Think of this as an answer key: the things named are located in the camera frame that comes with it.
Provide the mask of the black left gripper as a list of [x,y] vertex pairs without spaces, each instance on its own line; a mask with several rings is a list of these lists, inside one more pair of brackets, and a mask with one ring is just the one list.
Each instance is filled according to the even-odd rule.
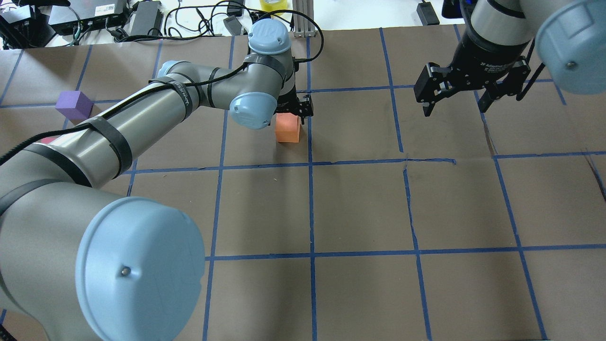
[[[296,73],[292,72],[291,75],[286,79],[284,86],[282,87],[281,93],[277,99],[276,112],[278,113],[290,113],[297,116],[305,117],[305,96],[299,99],[296,92]],[[442,94],[439,92],[431,92],[422,95],[422,109],[424,117],[430,117],[435,105],[442,99]]]

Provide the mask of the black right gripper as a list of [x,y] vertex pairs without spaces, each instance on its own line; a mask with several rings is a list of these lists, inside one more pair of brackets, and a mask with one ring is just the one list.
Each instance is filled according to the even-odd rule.
[[427,63],[415,83],[415,100],[422,104],[422,95],[439,92],[447,99],[461,91],[502,86],[503,96],[517,96],[530,75],[527,58],[520,53],[505,57],[477,49],[471,43],[459,43],[452,62],[446,66]]

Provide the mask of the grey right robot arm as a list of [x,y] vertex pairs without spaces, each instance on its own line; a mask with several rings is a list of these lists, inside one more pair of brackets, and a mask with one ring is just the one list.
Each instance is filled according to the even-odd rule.
[[430,116],[438,101],[484,90],[484,113],[504,96],[524,99],[541,71],[569,93],[605,91],[603,0],[445,0],[442,16],[467,26],[452,62],[427,63],[415,99]]

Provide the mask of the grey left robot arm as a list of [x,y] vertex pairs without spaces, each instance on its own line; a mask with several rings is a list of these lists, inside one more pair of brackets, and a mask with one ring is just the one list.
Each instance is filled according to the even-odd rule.
[[297,97],[293,45],[278,21],[257,22],[244,69],[167,61],[125,108],[49,144],[33,143],[1,167],[1,302],[41,324],[44,341],[171,341],[206,301],[206,270],[225,261],[312,258],[314,175],[379,188],[396,166],[464,165],[479,154],[399,153],[388,90],[325,91],[336,123],[378,121],[385,136],[355,124],[342,142],[362,158],[282,147],[283,97]]

